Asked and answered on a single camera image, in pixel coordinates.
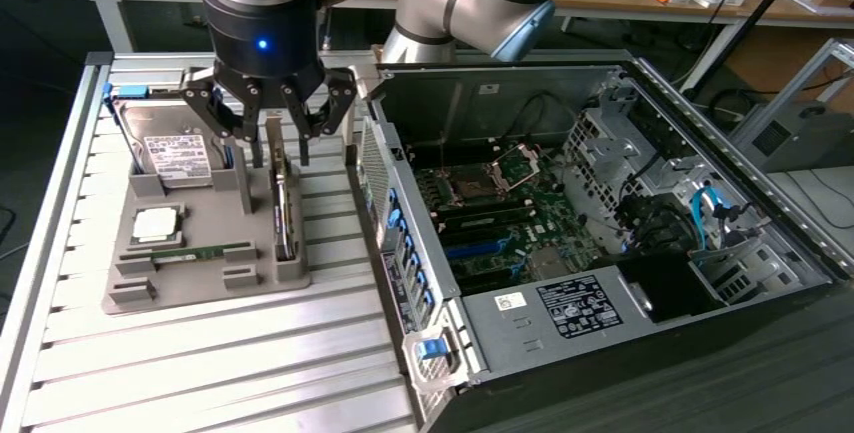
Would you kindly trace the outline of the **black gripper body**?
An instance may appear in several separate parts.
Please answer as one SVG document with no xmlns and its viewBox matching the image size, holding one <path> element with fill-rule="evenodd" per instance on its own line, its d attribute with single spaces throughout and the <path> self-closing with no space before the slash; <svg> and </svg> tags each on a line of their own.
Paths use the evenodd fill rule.
<svg viewBox="0 0 854 433">
<path fill-rule="evenodd" d="M 214 51 L 235 73 L 258 79 L 288 79 L 315 89 L 326 77 L 318 54 L 319 0 L 248 5 L 203 0 Z"/>
</svg>

